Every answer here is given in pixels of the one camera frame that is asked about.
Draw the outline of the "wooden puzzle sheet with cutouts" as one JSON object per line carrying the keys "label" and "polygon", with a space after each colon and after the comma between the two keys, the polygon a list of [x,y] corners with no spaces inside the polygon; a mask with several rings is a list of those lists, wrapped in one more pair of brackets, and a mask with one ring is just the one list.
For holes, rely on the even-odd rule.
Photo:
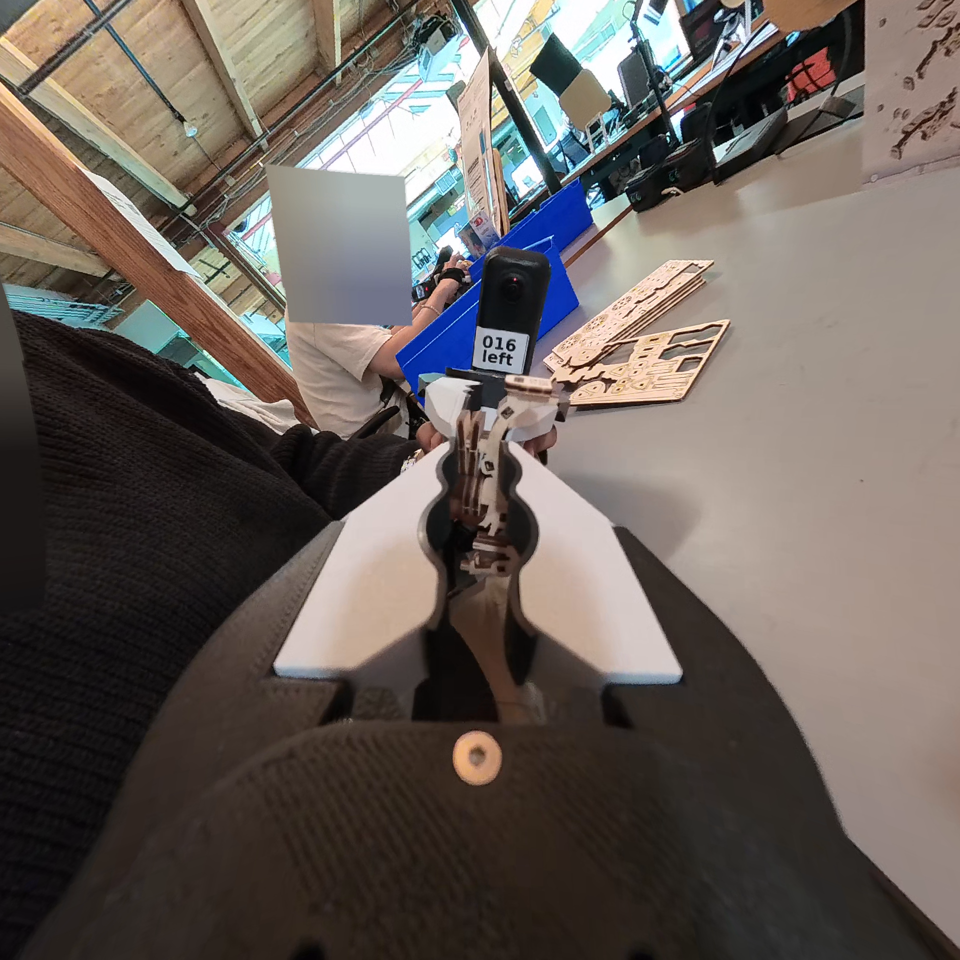
{"label": "wooden puzzle sheet with cutouts", "polygon": [[604,410],[682,401],[731,326],[727,318],[602,344],[598,358],[553,372],[573,409]]}

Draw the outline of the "wooden workbench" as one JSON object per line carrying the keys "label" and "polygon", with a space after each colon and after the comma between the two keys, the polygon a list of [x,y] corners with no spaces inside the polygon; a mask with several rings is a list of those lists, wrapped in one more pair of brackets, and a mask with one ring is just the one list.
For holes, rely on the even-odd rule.
{"label": "wooden workbench", "polygon": [[679,123],[683,115],[702,103],[714,101],[724,85],[786,42],[787,33],[767,16],[756,19],[751,26],[753,31],[746,43],[736,46],[715,66],[706,61],[663,97],[665,111],[657,103],[643,109],[606,146],[578,163],[561,179],[561,184],[579,182],[587,197],[600,196],[604,202],[620,196],[632,174],[632,164],[642,152],[649,151],[657,137],[680,143]]}

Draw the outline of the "white paper sheet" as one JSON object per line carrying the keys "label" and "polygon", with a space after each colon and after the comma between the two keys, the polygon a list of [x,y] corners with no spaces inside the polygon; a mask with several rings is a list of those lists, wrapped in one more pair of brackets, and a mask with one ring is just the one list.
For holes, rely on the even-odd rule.
{"label": "white paper sheet", "polygon": [[127,222],[134,227],[157,253],[176,271],[200,282],[202,275],[195,270],[188,261],[172,246],[160,232],[147,220],[137,206],[114,184],[99,174],[94,174],[86,168],[81,172],[97,187]]}

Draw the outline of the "stack of wooden puzzle sheets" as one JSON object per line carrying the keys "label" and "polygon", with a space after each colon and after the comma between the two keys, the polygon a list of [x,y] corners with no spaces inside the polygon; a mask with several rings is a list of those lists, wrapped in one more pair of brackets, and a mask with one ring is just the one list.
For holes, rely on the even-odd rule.
{"label": "stack of wooden puzzle sheets", "polygon": [[706,283],[711,259],[671,259],[648,274],[600,314],[558,343],[543,360],[558,377],[594,366]]}

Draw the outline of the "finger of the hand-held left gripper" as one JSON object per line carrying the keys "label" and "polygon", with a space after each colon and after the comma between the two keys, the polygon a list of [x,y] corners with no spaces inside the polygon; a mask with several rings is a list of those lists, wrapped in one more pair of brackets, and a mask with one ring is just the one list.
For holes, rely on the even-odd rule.
{"label": "finger of the hand-held left gripper", "polygon": [[498,406],[498,449],[510,443],[525,452],[545,452],[557,438],[556,403],[502,403]]}
{"label": "finger of the hand-held left gripper", "polygon": [[430,373],[418,378],[418,397],[430,425],[446,441],[454,438],[461,414],[481,410],[479,373]]}

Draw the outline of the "blue plastic bin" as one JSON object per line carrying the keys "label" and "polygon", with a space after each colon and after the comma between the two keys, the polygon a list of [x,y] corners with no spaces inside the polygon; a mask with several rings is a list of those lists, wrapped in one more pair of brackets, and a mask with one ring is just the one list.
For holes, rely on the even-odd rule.
{"label": "blue plastic bin", "polygon": [[575,178],[514,226],[504,236],[501,245],[528,249],[552,237],[554,245],[562,251],[593,226],[593,211],[589,208],[581,180]]}
{"label": "blue plastic bin", "polygon": [[[578,306],[579,299],[562,261],[558,238],[549,235],[526,247],[544,255],[550,263],[551,277],[539,324],[537,340],[564,321]],[[422,376],[443,375],[448,367],[466,370],[472,365],[474,335],[481,279],[431,322],[397,354],[407,384],[417,393]]]}

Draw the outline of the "white cloth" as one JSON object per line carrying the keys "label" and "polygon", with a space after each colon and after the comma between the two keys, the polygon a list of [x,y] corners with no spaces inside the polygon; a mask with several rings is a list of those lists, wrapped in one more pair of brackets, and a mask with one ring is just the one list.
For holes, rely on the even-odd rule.
{"label": "white cloth", "polygon": [[283,434],[302,425],[292,402],[288,399],[275,402],[263,401],[246,389],[203,376],[199,372],[195,372],[194,377],[222,408],[269,427],[276,434]]}

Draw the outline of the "wooden puzzle model assembly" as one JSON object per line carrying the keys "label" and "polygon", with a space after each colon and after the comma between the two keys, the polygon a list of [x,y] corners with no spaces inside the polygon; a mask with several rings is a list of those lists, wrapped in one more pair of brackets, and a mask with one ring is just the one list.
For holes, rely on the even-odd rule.
{"label": "wooden puzzle model assembly", "polygon": [[457,475],[449,496],[454,545],[460,569],[478,580],[508,577],[518,564],[518,550],[508,534],[510,470],[507,447],[498,448],[498,406],[502,403],[556,403],[556,421],[569,401],[551,378],[509,376],[506,394],[494,409],[463,412],[453,438]]}

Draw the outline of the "printed instruction sheet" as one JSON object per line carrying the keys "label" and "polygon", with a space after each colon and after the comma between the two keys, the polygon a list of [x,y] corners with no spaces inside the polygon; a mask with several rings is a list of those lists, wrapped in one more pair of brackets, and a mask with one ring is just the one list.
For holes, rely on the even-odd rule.
{"label": "printed instruction sheet", "polygon": [[959,3],[867,1],[862,181],[959,164]]}

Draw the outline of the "person's left hand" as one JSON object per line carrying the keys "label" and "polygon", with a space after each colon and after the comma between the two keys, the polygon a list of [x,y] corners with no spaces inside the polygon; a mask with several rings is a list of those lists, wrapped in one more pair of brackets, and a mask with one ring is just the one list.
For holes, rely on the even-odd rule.
{"label": "person's left hand", "polygon": [[[420,426],[415,434],[418,451],[414,454],[414,460],[420,460],[426,454],[432,452],[445,442],[445,437],[429,422]],[[554,426],[548,433],[531,438],[522,442],[523,450],[534,458],[546,463],[547,451],[551,450],[557,443],[558,432]]]}

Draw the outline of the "wooden display board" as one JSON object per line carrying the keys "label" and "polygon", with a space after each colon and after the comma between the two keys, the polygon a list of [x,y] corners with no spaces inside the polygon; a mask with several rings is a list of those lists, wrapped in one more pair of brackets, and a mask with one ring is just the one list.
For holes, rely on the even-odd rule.
{"label": "wooden display board", "polygon": [[490,66],[490,50],[486,49],[457,100],[466,208],[471,226],[486,249],[502,240],[510,229],[502,168],[492,142]]}

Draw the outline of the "beige square panel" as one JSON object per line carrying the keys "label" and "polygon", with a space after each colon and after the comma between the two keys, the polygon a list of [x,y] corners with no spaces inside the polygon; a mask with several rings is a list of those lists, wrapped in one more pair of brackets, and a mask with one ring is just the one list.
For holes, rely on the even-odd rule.
{"label": "beige square panel", "polygon": [[585,131],[597,117],[602,117],[613,106],[609,92],[603,88],[594,72],[586,67],[582,67],[558,96],[558,103],[571,125],[580,131]]}

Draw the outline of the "another person's forearm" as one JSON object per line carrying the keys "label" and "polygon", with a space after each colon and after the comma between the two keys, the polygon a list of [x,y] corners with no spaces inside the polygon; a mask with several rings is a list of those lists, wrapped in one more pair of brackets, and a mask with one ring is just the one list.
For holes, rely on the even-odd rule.
{"label": "another person's forearm", "polygon": [[390,336],[381,343],[367,364],[367,371],[380,378],[402,381],[404,374],[398,360],[399,352],[420,335],[432,322],[439,318],[448,305],[449,292],[437,288],[429,298],[415,309],[411,323],[397,326]]}

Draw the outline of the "dark laptop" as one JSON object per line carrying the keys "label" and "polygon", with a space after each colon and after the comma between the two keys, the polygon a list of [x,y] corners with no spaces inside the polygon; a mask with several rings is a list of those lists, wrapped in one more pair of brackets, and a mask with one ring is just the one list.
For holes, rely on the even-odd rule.
{"label": "dark laptop", "polygon": [[766,116],[749,126],[726,145],[726,151],[715,161],[713,183],[719,186],[731,177],[769,156],[788,122],[788,109]]}

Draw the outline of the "white desk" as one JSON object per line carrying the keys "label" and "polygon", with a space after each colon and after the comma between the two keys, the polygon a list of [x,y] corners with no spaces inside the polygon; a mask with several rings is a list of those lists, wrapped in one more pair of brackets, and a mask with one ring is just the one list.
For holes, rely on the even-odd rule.
{"label": "white desk", "polygon": [[655,330],[727,319],[687,397],[572,414],[551,465],[759,661],[848,832],[958,943],[958,166],[863,185],[864,120],[565,254],[598,315],[713,261]]}

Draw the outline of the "wooden beam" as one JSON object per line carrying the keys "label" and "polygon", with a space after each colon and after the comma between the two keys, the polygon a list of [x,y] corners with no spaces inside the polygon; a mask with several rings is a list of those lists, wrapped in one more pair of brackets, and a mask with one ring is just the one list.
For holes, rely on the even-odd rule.
{"label": "wooden beam", "polygon": [[171,265],[6,87],[1,90],[1,163],[259,400],[287,400],[302,423],[316,425],[291,370],[206,286]]}

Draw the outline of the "black square panel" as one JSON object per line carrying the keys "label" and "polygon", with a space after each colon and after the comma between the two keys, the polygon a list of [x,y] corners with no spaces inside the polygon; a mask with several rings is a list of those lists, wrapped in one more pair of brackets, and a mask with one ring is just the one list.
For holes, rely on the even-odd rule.
{"label": "black square panel", "polygon": [[531,75],[556,97],[562,97],[584,67],[555,33],[551,33],[532,60]]}

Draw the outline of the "black equipment case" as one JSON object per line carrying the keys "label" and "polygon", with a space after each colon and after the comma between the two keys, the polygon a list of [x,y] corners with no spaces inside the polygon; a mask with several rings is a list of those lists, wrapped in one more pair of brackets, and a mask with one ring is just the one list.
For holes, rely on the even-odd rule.
{"label": "black equipment case", "polygon": [[667,197],[684,195],[713,178],[713,148],[704,138],[680,145],[659,163],[636,173],[625,193],[635,212],[651,210]]}

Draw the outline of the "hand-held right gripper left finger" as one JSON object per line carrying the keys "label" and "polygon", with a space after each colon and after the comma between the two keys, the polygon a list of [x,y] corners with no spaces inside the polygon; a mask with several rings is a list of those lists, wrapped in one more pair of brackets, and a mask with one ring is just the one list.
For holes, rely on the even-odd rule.
{"label": "hand-held right gripper left finger", "polygon": [[282,678],[421,682],[443,586],[426,519],[446,442],[350,512],[273,662]]}

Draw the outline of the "computer monitor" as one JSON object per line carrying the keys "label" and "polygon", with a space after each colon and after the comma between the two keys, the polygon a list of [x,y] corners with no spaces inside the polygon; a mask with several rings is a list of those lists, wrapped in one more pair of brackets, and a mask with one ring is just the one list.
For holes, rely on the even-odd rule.
{"label": "computer monitor", "polygon": [[691,62],[701,65],[713,56],[729,23],[743,13],[743,1],[677,1],[679,29]]}

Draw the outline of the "black metal pole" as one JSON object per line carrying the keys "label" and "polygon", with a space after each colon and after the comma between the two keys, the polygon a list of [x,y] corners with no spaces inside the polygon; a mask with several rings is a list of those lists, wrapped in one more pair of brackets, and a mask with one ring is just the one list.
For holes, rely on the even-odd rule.
{"label": "black metal pole", "polygon": [[451,1],[450,4],[478,54],[481,56],[486,55],[490,80],[498,91],[528,153],[534,160],[542,176],[545,188],[549,195],[555,195],[562,189],[560,178],[552,166],[542,140],[532,123],[522,99],[507,77],[503,65],[489,41],[486,30],[474,9],[474,4],[470,1]]}

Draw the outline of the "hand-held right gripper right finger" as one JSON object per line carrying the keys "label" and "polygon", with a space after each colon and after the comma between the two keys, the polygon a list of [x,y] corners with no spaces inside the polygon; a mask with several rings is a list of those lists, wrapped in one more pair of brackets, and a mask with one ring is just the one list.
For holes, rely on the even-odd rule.
{"label": "hand-held right gripper right finger", "polygon": [[518,443],[508,450],[513,500],[534,534],[515,578],[515,616],[534,639],[528,681],[677,684],[682,667],[614,524]]}

